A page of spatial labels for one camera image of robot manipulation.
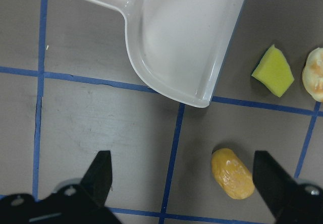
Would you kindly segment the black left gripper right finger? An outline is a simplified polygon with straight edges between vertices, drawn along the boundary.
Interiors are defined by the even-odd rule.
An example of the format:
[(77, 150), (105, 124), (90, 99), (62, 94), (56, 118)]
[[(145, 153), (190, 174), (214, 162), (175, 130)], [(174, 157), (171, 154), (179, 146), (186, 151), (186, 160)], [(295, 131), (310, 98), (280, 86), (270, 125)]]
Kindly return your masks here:
[(274, 218), (278, 219), (297, 190), (294, 179), (264, 150), (254, 153), (253, 183)]

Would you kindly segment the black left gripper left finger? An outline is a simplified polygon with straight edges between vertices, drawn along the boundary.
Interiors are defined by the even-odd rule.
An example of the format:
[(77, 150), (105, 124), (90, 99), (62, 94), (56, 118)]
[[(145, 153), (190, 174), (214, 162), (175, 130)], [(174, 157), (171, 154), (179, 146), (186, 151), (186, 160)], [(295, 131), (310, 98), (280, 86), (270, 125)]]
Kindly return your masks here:
[(112, 158), (109, 150), (99, 151), (80, 185), (99, 207), (104, 207), (112, 186)]

